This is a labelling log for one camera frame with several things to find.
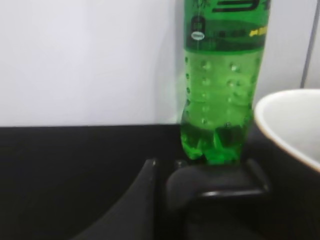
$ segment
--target white wall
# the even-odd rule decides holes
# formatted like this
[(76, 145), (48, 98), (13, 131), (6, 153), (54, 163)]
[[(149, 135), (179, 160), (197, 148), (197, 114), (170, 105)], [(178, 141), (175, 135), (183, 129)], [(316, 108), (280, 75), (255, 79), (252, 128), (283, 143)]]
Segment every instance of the white wall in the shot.
[[(316, 2), (273, 1), (256, 99), (299, 87)], [(182, 26), (183, 0), (0, 1), (0, 126), (175, 123)]]
[(320, 88), (320, 20), (316, 25), (315, 39), (312, 48), (312, 55), (308, 66), (308, 72), (305, 80), (305, 88)]

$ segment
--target bottle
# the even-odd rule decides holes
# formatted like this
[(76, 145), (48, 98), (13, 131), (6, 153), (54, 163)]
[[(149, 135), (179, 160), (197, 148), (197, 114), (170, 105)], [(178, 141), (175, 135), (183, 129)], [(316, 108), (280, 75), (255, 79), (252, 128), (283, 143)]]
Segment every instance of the bottle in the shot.
[(181, 141), (192, 160), (239, 161), (263, 57), (271, 0), (184, 0), (187, 100)]

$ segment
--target green liquid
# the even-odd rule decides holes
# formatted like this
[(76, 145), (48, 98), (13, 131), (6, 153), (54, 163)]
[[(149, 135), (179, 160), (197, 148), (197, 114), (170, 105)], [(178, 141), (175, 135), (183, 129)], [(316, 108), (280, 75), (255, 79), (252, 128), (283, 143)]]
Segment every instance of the green liquid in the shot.
[(181, 140), (193, 160), (208, 164), (237, 162), (248, 126), (263, 50), (237, 54), (185, 51), (187, 102)]
[(240, 159), (265, 46), (270, 0), (184, 0), (187, 101), (181, 140), (195, 164)]

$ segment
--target small oval logo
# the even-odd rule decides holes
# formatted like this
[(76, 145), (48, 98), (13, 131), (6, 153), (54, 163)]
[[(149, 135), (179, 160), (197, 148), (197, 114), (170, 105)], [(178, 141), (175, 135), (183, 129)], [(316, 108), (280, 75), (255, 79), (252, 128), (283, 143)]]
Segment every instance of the small oval logo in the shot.
[(200, 41), (200, 40), (205, 38), (205, 34), (203, 32), (200, 32), (200, 31), (194, 31), (191, 34), (191, 37), (196, 41)]

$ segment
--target bottle label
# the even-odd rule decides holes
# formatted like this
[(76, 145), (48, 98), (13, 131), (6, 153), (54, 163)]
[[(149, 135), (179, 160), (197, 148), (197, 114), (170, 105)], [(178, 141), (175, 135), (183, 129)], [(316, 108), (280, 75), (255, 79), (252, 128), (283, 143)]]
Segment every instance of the bottle label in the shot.
[(271, 0), (185, 0), (185, 48), (234, 52), (265, 45)]

